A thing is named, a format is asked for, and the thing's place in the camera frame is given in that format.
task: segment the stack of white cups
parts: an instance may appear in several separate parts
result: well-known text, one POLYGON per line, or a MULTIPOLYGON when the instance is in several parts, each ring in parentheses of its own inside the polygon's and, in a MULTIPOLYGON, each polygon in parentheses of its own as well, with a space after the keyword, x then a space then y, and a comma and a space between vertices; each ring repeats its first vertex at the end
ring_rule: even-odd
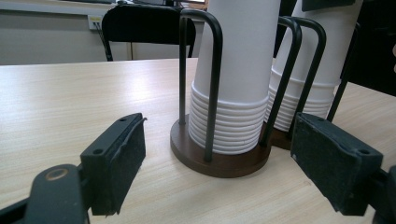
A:
MULTIPOLYGON (((306 18, 318 22, 326 31, 327 44, 320 62, 314 83, 309 92, 304 112, 325 118, 332 105, 334 89, 340 83, 340 75, 347 56, 347 50, 361 10, 362 0, 352 6, 332 7, 302 12, 302 0, 298 0, 292 13, 293 17, 306 18)), ((276 117, 275 128, 289 130, 295 108, 311 65, 318 35, 309 28, 302 27, 303 41, 297 61, 291 73, 281 107, 276 117)), ((277 87, 290 51, 291 31, 287 30, 280 46, 276 61, 272 67, 269 84, 269 103, 264 120, 267 121, 274 102, 277 87)))
MULTIPOLYGON (((208 12, 220 23, 223 52, 213 151, 241 154, 259 139, 268 102, 268 86, 280 0, 210 0, 208 12)), ((213 38, 204 28, 195 80, 191 87, 189 133, 205 148, 213 38)))

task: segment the wall socket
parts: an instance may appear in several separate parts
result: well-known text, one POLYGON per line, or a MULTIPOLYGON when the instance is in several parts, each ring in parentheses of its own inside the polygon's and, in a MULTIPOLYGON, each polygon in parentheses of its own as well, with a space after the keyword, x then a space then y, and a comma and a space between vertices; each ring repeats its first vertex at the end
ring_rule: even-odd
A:
POLYGON ((94 22, 98 22, 99 28, 102 29, 102 16, 88 15, 88 25, 90 30, 96 30, 96 26, 93 24, 94 22))

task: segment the black chair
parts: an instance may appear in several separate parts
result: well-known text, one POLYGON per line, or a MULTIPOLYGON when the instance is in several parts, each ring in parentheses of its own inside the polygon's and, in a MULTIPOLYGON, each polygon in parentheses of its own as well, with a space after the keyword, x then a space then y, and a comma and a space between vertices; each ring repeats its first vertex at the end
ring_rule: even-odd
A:
MULTIPOLYGON (((109 41, 179 45, 179 17, 182 8, 151 5, 120 5, 110 9, 102 20, 106 57, 113 61, 109 41)), ((188 57, 195 43, 195 25, 187 22, 188 57)))

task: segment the wooden base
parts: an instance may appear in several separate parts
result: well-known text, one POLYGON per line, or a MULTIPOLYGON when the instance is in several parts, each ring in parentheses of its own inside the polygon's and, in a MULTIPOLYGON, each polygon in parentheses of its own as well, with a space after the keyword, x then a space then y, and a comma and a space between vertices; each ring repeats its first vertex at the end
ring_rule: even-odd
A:
MULTIPOLYGON (((282 136, 286 137, 286 134, 274 130, 270 138, 270 144, 277 143, 275 146, 279 144, 286 146, 285 141, 281 140, 282 136)), ((221 178, 250 175, 258 171, 267 163, 271 151, 271 145, 268 147, 257 145, 249 152, 239 155, 213 153, 212 162, 206 162, 204 161, 205 150, 190 139, 189 115, 186 116, 185 125, 179 125, 177 120, 172 126, 171 148, 176 157, 192 170, 221 178)))

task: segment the wooden table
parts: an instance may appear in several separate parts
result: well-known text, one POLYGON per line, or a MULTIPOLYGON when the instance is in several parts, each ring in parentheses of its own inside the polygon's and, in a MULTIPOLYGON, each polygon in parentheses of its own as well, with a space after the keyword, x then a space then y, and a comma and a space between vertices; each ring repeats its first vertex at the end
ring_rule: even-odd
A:
MULTIPOLYGON (((188 60, 188 95, 196 62, 188 60)), ((374 215, 335 213, 284 149, 273 147, 262 169, 235 179, 184 166, 169 139, 178 60, 0 66, 0 105, 0 208, 27 197, 41 171, 79 164, 116 119, 141 112, 147 157, 120 215, 92 223, 371 223, 374 215)), ((395 113, 396 98, 348 84, 334 123, 385 154, 387 171, 396 164, 395 113)))

